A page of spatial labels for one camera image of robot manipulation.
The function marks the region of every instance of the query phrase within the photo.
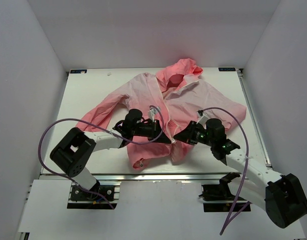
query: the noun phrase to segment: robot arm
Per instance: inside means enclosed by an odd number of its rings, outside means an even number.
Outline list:
[[[51,151],[50,158],[80,186],[97,192],[100,184],[86,168],[87,161],[93,152],[125,147],[129,143],[127,140],[132,141],[134,136],[153,140],[162,131],[159,120],[144,120],[142,112],[138,109],[131,109],[125,119],[117,122],[113,129],[111,133],[84,132],[74,127]],[[155,142],[171,143],[164,133]]]
[[[191,121],[173,138],[190,145],[201,143],[210,146],[217,160],[242,173],[248,157],[239,145],[227,138],[219,119],[206,119],[202,116],[198,122]],[[299,179],[293,174],[283,175],[251,158],[248,159],[246,177],[248,180],[241,189],[241,197],[265,210],[278,227],[286,228],[307,214],[307,198]],[[219,181],[219,194],[232,196],[240,180],[238,173],[229,173]],[[208,192],[201,196],[208,199]]]

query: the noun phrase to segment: jacket sleeve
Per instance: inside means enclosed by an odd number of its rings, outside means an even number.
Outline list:
[[[246,106],[230,100],[207,82],[205,82],[205,86],[207,88],[207,94],[204,102],[204,109],[210,107],[225,109],[234,115],[238,119],[239,123],[241,123],[246,118]],[[232,129],[238,125],[237,122],[228,113],[219,109],[207,110],[205,111],[205,114],[209,118],[220,119],[226,130]]]
[[[86,113],[82,120],[106,129],[112,117],[112,110],[117,104],[124,104],[129,109],[129,100],[132,92],[131,82],[127,82],[110,93],[95,108]],[[98,128],[79,122],[76,127],[86,132],[99,132]]]

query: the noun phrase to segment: pink jacket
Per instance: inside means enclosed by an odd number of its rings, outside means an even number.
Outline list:
[[[156,75],[139,74],[110,93],[82,119],[107,128],[112,110],[118,103],[124,104],[128,110],[139,109],[145,119],[148,118],[149,105],[159,106],[165,122],[164,133],[170,139],[185,129],[191,120],[196,121],[197,111],[203,108],[220,107],[231,112],[240,122],[243,121],[246,117],[246,107],[231,101],[209,83],[199,79],[202,72],[196,61],[187,58],[180,59]],[[220,119],[227,130],[237,125],[227,113],[220,110],[209,111],[208,116]],[[160,120],[159,114],[156,114],[155,118]],[[77,127],[82,131],[99,131],[81,122]],[[139,136],[135,136],[133,140],[148,141],[145,137]],[[139,169],[141,166],[146,167],[150,159],[169,155],[173,162],[180,161],[192,148],[192,145],[175,141],[172,144],[128,144],[127,152],[133,168]]]

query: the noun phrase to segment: white tabletop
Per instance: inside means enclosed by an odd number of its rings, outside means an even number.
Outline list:
[[[125,69],[88,69],[87,73],[69,74],[58,120],[63,118],[81,119],[88,111],[98,105],[108,94],[131,80],[140,73],[155,74],[161,68],[125,68]],[[242,87],[235,71],[220,72],[218,68],[203,68],[201,79],[213,85],[229,99],[246,104]],[[108,129],[116,122],[125,119],[127,109],[119,105],[115,108]],[[76,125],[77,122],[66,121],[54,127],[44,162],[52,170],[62,173],[60,168],[49,158],[51,150]],[[249,141],[250,156],[265,164],[265,157],[258,142],[256,131],[249,110],[242,122]],[[239,127],[229,133],[228,138],[246,149],[245,140]],[[210,148],[197,144],[185,157],[182,163],[172,164],[170,157],[153,159],[142,171],[134,170],[129,163],[127,148],[110,149],[94,152],[86,167],[93,174],[196,174],[196,173],[228,173],[235,171],[216,160]]]

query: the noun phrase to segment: zipper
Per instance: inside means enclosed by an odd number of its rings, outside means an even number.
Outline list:
[[[169,136],[170,136],[170,138],[171,138],[171,144],[175,144],[175,143],[176,143],[176,140],[172,137],[172,135],[171,135],[171,133],[170,133],[170,131],[169,131],[169,128],[168,128],[168,123],[169,123],[170,120],[171,120],[171,119],[170,119],[170,114],[169,114],[169,108],[167,107],[167,104],[165,103],[163,93],[160,91],[160,87],[159,87],[158,81],[156,81],[156,83],[157,83],[157,85],[158,85],[159,93],[160,93],[160,95],[161,95],[161,99],[162,99],[162,101],[163,101],[163,104],[164,104],[165,108],[168,110],[168,121],[167,121],[167,123],[166,123],[166,130],[167,130],[167,132],[168,132],[168,134],[169,134]],[[177,91],[172,91],[172,92],[170,92],[170,93],[165,97],[165,99],[168,98],[171,94],[177,93],[177,92],[179,92],[180,90],[186,88],[187,86],[189,86],[189,85],[191,85],[191,84],[193,84],[193,83],[195,83],[195,82],[188,83],[188,84],[186,84],[185,86],[179,88]],[[177,125],[177,127],[176,127],[176,129],[175,129],[175,131],[174,131],[174,133],[173,133],[173,135],[175,135],[175,132],[176,132],[177,128],[179,128],[180,126],[179,126],[175,121],[173,121],[173,122]]]
[[[183,87],[179,88],[177,91],[170,92],[167,96],[165,96],[165,99],[168,98],[171,94],[178,93],[181,89],[184,89],[184,88],[186,88],[187,86],[189,86],[189,85],[191,85],[193,83],[196,83],[196,82],[195,81],[194,82],[190,82],[190,83],[184,85]]]
[[[169,137],[171,138],[171,144],[174,144],[176,141],[172,138],[172,135],[169,131],[169,128],[168,128],[168,123],[170,122],[170,114],[169,114],[169,108],[167,107],[167,104],[165,103],[165,100],[164,100],[164,96],[162,94],[162,92],[160,91],[160,87],[159,87],[159,84],[158,84],[158,81],[156,80],[156,83],[157,83],[157,86],[158,86],[158,89],[159,89],[159,93],[161,95],[161,99],[162,99],[162,102],[163,102],[163,105],[165,106],[165,108],[168,110],[168,121],[166,122],[165,124],[165,128],[169,134]]]

